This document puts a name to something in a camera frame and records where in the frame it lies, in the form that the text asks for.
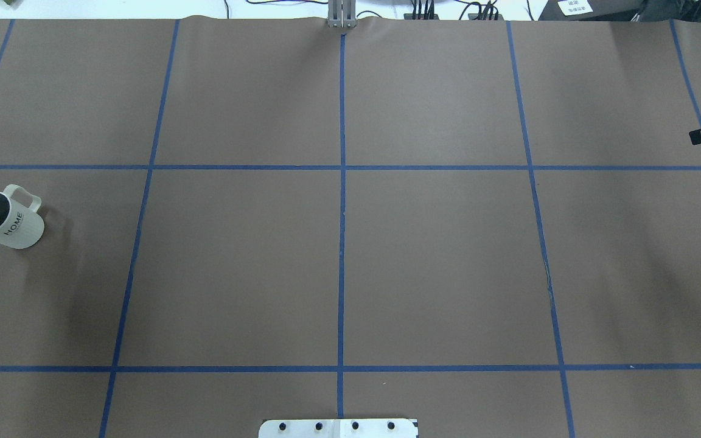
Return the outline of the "white ribbed mug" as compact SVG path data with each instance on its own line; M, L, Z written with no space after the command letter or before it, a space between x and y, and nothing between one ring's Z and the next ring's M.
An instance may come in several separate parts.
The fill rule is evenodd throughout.
M22 186L8 185L0 191L0 244L12 249L35 245L45 230L41 206L41 197Z

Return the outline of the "black box with label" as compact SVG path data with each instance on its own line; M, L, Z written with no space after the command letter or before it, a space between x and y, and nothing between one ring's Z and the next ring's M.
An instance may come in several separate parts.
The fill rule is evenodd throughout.
M643 1L548 1L538 21L630 21Z

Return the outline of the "brown table mat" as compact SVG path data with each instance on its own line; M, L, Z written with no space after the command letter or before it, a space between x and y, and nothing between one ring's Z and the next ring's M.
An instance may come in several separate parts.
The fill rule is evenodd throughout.
M0 437L701 437L701 24L0 20Z

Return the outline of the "white mounting plate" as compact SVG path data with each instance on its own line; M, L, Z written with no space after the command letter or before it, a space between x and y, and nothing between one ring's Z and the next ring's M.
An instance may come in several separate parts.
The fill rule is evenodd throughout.
M282 419L262 422L259 437L418 437L416 419Z

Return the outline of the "aluminium frame post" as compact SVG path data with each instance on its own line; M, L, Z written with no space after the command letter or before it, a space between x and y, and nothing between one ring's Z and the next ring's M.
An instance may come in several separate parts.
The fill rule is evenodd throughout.
M356 0L328 0L327 25L334 29L352 29L358 25Z

